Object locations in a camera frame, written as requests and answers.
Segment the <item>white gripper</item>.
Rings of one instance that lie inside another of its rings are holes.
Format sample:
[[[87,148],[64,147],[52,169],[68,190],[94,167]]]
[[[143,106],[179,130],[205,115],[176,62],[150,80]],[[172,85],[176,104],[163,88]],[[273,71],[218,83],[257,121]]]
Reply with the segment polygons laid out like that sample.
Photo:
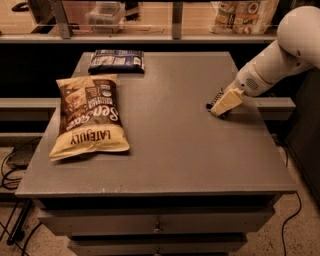
[[[246,63],[237,73],[235,80],[224,89],[224,95],[211,109],[211,113],[219,116],[243,103],[243,94],[257,97],[274,86],[267,82],[257,71],[253,61]]]

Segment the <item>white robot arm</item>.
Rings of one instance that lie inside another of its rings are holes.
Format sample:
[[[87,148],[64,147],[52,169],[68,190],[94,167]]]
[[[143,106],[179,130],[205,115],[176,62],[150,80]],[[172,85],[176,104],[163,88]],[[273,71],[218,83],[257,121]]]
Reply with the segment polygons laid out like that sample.
[[[320,68],[320,9],[301,6],[282,18],[276,39],[247,62],[206,108],[225,117],[245,96],[259,96],[280,80],[313,67]]]

